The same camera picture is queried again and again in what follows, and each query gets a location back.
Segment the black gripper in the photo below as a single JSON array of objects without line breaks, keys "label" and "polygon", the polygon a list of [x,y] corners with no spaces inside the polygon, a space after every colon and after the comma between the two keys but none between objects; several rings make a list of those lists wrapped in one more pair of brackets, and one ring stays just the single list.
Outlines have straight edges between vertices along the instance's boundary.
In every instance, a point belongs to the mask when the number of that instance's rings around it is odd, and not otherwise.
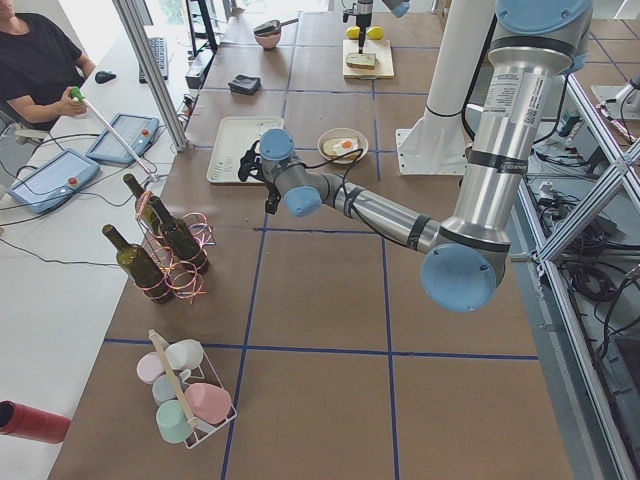
[{"label": "black gripper", "polygon": [[373,0],[357,0],[351,7],[345,7],[342,12],[344,23],[353,16],[356,18],[356,26],[359,28],[358,51],[362,52],[366,40],[366,31],[371,26],[373,13]]},{"label": "black gripper", "polygon": [[240,159],[238,179],[241,182],[247,182],[249,178],[253,178],[264,183],[268,190],[268,197],[265,200],[265,212],[269,215],[275,215],[280,202],[280,192],[275,184],[264,175],[261,156],[257,150],[258,144],[259,141],[255,140]]}]

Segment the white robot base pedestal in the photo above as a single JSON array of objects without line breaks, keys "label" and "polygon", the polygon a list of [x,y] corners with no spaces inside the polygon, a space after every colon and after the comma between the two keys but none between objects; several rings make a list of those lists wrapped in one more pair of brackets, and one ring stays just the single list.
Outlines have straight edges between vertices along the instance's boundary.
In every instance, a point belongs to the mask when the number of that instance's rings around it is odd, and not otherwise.
[{"label": "white robot base pedestal", "polygon": [[424,114],[412,128],[396,131],[402,175],[464,173],[462,115],[494,9],[495,3],[486,0],[451,3]]}]

